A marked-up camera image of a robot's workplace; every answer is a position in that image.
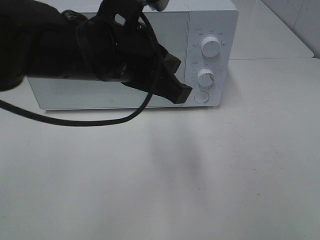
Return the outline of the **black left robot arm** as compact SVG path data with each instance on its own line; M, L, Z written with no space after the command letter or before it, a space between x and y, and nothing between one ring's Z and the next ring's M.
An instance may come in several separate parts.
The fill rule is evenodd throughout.
M139 0L104 0L93 17L36 0L0 3L0 89L24 77L118 82L174 104L192 88L158 43Z

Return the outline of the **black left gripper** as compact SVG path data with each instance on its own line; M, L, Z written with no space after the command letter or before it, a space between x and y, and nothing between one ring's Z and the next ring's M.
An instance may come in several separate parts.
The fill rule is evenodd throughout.
M175 76L181 60L159 44L143 13L141 0L104 0L96 15L76 27L84 62L105 82L153 94L173 104L184 104L193 88Z

